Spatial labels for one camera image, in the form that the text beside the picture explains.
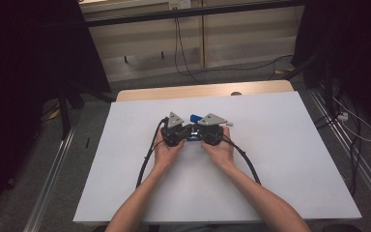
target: person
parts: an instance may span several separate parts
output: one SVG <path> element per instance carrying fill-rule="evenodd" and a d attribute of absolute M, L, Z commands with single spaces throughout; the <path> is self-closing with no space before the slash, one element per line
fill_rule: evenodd
<path fill-rule="evenodd" d="M 230 131 L 224 128 L 224 134 L 231 139 Z M 185 142 L 181 141 L 176 147 L 168 147 L 159 132 L 155 141 L 155 164 L 149 176 L 131 194 L 125 203 L 117 210 L 106 232 L 136 231 L 141 218 L 147 210 L 158 182 L 176 161 L 177 154 Z M 201 141 L 201 147 L 210 155 L 214 165 L 219 168 L 234 186 L 243 194 L 246 200 L 260 215 L 271 231 L 310 231 L 297 211 L 282 198 L 254 182 L 234 164 L 234 147 L 221 141 L 212 146 Z"/>

